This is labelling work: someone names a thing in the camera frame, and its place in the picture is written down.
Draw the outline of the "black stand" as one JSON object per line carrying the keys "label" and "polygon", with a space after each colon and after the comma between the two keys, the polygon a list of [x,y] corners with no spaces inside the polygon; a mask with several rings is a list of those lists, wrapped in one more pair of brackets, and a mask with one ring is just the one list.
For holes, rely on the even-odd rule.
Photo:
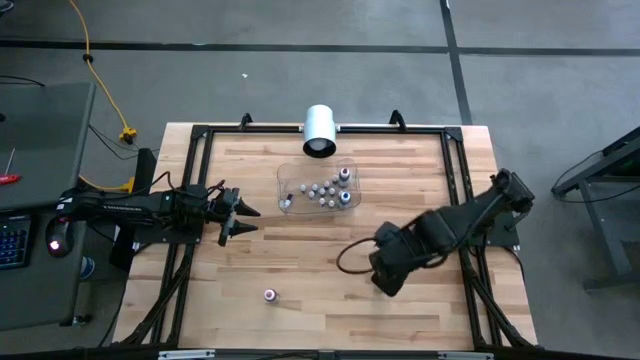
{"label": "black stand", "polygon": [[[156,157],[149,148],[138,151],[133,192],[148,195],[156,167]],[[116,226],[116,238],[112,247],[109,263],[116,268],[129,272],[136,254],[133,248],[135,230],[131,226]]]}

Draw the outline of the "black computer mouse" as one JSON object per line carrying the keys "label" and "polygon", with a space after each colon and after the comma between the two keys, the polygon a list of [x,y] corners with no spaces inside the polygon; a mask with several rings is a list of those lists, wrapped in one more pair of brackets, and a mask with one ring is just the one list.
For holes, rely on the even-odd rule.
{"label": "black computer mouse", "polygon": [[74,246],[72,224],[59,218],[50,220],[45,229],[45,240],[50,256],[65,257]]}

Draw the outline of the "clear plastic bin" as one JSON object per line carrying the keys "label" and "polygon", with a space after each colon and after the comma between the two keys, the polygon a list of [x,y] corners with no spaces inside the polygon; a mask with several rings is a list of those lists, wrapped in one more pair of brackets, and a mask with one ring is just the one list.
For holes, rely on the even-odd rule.
{"label": "clear plastic bin", "polygon": [[[351,172],[350,179],[342,182],[346,185],[344,189],[338,187],[340,180],[337,183],[332,182],[332,176],[338,175],[342,168],[348,168]],[[278,168],[276,176],[278,181],[278,207],[287,215],[319,215],[347,211],[358,207],[362,201],[359,170],[355,161],[349,158],[306,164],[285,163]],[[315,198],[309,199],[308,192],[312,191],[312,184],[318,184],[319,189],[324,188],[323,184],[327,180],[331,183],[329,188],[335,188],[335,196],[330,196],[329,188],[325,188],[325,196],[321,196],[318,190],[315,192]],[[299,189],[302,184],[307,186],[305,193],[302,193]],[[348,191],[351,194],[351,202],[348,205],[340,203],[339,193],[341,191]],[[293,202],[290,207],[283,209],[280,206],[280,202],[288,194],[294,195]],[[324,207],[319,204],[320,198],[325,198],[326,200]],[[328,206],[330,200],[335,202],[335,207],[330,208]]]}

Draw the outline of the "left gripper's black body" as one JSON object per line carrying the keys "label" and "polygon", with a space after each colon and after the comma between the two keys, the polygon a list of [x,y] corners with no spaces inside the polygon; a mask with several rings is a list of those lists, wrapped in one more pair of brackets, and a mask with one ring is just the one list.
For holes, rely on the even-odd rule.
{"label": "left gripper's black body", "polygon": [[240,222],[236,219],[235,207],[240,200],[238,188],[226,188],[210,201],[205,213],[206,223],[217,223],[221,227],[218,245],[225,246],[228,239],[238,234]]}

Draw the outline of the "gray desk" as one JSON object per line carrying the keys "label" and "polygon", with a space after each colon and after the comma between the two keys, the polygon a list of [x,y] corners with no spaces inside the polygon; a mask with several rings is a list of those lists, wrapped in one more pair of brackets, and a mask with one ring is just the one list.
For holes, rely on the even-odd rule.
{"label": "gray desk", "polygon": [[26,267],[0,271],[0,331],[60,324],[74,317],[86,226],[72,223],[74,246],[62,258],[49,255],[45,229],[57,202],[79,179],[96,89],[89,83],[0,89],[0,217],[29,215]]}

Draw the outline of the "silver metal bracket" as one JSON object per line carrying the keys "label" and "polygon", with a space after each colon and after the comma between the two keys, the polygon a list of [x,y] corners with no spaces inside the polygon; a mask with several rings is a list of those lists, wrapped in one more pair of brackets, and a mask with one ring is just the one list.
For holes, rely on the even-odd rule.
{"label": "silver metal bracket", "polygon": [[472,352],[472,351],[448,351],[439,352],[438,360],[495,360],[492,353]]}
{"label": "silver metal bracket", "polygon": [[211,360],[216,357],[212,349],[161,351],[157,360]]}

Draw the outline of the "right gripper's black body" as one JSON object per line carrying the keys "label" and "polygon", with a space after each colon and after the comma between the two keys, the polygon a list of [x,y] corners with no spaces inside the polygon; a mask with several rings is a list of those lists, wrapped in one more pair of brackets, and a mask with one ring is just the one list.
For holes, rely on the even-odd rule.
{"label": "right gripper's black body", "polygon": [[430,251],[410,228],[384,222],[375,232],[377,250],[369,255],[371,281],[387,296],[395,296],[410,272],[430,260]]}

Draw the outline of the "gray metal side table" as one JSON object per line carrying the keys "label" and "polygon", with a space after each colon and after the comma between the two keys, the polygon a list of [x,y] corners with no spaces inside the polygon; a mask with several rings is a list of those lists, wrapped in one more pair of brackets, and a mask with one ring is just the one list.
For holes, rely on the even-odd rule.
{"label": "gray metal side table", "polygon": [[583,283],[586,291],[640,285],[640,126],[563,172],[551,187],[562,203],[567,194],[589,215],[608,275]]}

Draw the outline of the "black keyboard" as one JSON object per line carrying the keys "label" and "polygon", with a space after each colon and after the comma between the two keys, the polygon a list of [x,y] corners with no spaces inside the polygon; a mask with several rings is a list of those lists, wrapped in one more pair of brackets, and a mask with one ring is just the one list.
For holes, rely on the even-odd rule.
{"label": "black keyboard", "polygon": [[29,215],[0,217],[0,271],[28,265],[31,224]]}

